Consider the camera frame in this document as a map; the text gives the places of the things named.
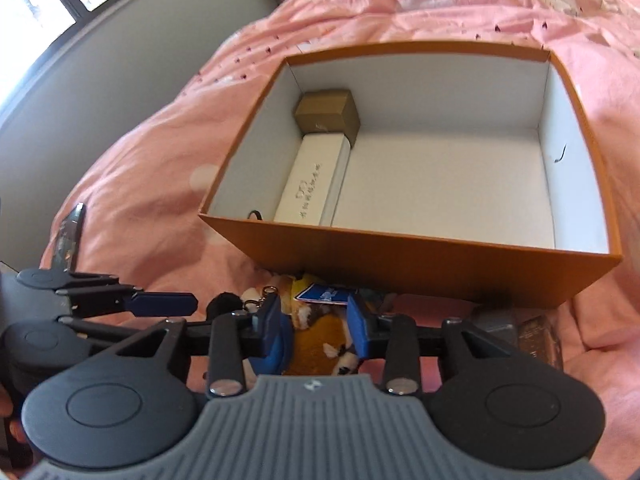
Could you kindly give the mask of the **person's left hand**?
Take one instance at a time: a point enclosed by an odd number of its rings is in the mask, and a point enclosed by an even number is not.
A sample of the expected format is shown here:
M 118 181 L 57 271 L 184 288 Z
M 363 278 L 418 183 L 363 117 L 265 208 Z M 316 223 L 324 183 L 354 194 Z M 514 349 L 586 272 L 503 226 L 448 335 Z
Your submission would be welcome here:
M 10 436 L 12 441 L 18 444 L 18 448 L 24 451 L 26 455 L 20 461 L 20 466 L 9 466 L 4 468 L 2 474 L 8 479 L 21 479 L 26 471 L 29 471 L 32 466 L 32 451 L 26 451 L 28 448 L 28 441 L 21 422 L 18 418 L 13 417 L 13 403 L 9 393 L 5 388 L 1 388 L 1 437 Z

